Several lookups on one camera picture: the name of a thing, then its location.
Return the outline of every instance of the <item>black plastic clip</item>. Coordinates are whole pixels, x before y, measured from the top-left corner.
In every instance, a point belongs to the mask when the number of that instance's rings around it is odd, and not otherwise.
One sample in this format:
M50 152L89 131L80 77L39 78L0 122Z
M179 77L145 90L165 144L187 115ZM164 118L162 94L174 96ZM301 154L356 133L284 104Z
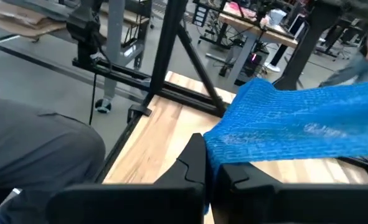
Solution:
M152 111L147 109L147 107L145 107L145 106L131 105L130 108L128 109L127 123L129 123L131 121L131 119L137 114L150 116L151 113L152 113Z

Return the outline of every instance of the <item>concrete floor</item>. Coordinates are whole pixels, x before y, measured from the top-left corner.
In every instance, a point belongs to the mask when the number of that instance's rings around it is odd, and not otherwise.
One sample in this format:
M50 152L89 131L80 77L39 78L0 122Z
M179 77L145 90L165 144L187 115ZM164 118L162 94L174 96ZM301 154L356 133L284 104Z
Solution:
M155 28L149 30L143 66L141 68L141 71L144 73L152 73L154 56L160 38L161 24L162 21L155 19ZM206 53L225 57L226 52L214 49L207 42L201 42L199 45L196 45L202 29L198 29L190 24L187 29L202 63L206 66L210 79L215 86L226 89L224 87L225 78L218 76L221 64L205 57ZM7 34L7 32L0 30L0 37ZM90 84L92 83L93 75L71 66L71 61L76 54L76 45L51 35L45 35L36 44L25 38L17 38L3 42L0 46L49 63L64 71L63 73L55 72L0 50L1 98L50 108L80 121L88 122L92 94ZM277 48L276 44L268 45L270 56L267 61L271 60ZM291 49L287 50L286 54L290 55L291 51ZM300 80L305 88L317 87L333 71L342 68L346 63L347 60L333 62L332 58L328 56L312 55ZM285 68L285 65L286 62L283 59L278 64L282 70ZM169 70L196 80L199 79L179 39L176 39L174 45ZM280 74L270 73L267 78L272 82L279 76ZM103 79L99 78L100 87L102 82ZM111 113L108 115L94 113L93 118L93 127L104 139L108 150L113 147L126 127L127 109L132 104L138 104L143 98L139 90L122 83L118 84L116 93ZM101 98L102 95L102 89L98 88L96 99Z

